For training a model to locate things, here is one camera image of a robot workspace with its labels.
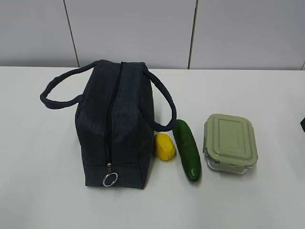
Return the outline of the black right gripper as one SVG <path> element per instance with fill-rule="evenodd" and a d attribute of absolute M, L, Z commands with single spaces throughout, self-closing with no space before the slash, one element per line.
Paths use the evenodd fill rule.
<path fill-rule="evenodd" d="M 301 126 L 303 132 L 305 132 L 305 117 L 303 117 L 299 123 L 300 123 L 300 126 Z"/>

